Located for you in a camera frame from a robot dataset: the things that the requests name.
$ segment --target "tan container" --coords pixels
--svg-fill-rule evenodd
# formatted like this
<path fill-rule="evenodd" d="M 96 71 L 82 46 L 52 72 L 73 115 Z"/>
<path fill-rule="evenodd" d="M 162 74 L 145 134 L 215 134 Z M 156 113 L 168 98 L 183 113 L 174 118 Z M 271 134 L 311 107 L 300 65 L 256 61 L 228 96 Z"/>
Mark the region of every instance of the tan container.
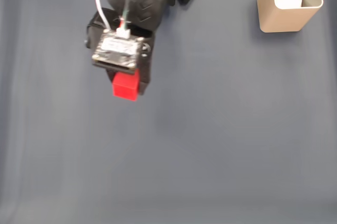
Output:
<path fill-rule="evenodd" d="M 303 0 L 301 8 L 279 9 L 275 0 L 257 0 L 260 28 L 265 33 L 298 32 L 322 5 L 323 0 Z"/>

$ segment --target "beige cup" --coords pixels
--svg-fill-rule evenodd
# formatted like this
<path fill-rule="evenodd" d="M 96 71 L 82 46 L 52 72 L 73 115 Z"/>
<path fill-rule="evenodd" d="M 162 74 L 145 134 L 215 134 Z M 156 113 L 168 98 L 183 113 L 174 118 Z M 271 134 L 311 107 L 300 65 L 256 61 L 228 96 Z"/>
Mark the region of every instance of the beige cup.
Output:
<path fill-rule="evenodd" d="M 298 32 L 322 5 L 323 0 L 302 0 L 301 8 L 279 9 L 275 0 L 257 0 L 260 28 L 265 33 Z"/>

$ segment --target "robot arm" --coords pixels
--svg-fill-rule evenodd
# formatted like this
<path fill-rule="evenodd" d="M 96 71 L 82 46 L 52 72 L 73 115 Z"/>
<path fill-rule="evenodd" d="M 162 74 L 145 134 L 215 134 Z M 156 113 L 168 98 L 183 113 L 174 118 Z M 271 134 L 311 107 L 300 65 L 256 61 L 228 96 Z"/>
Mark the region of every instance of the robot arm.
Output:
<path fill-rule="evenodd" d="M 86 46 L 93 52 L 93 65 L 106 69 L 114 95 L 135 101 L 150 82 L 155 31 L 166 6 L 175 0 L 107 1 L 113 10 L 97 4 Z"/>

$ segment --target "screw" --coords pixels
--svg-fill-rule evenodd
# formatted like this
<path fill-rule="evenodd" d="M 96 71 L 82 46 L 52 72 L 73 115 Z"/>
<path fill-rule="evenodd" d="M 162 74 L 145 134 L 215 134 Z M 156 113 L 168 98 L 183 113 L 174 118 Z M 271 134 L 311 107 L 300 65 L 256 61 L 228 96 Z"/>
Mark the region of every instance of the screw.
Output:
<path fill-rule="evenodd" d="M 145 51 L 145 52 L 150 52 L 151 51 L 151 47 L 147 43 L 144 43 L 142 50 Z"/>

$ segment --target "gray table surface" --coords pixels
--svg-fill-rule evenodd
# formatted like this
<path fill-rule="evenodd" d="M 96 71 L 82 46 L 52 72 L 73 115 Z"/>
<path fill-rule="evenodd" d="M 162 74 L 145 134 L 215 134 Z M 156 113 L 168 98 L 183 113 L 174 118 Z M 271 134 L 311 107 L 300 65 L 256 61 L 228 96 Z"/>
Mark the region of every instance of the gray table surface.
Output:
<path fill-rule="evenodd" d="M 265 34 L 256 0 L 176 5 L 152 82 L 112 97 L 94 0 L 6 0 L 0 223 L 337 223 L 337 0 Z"/>

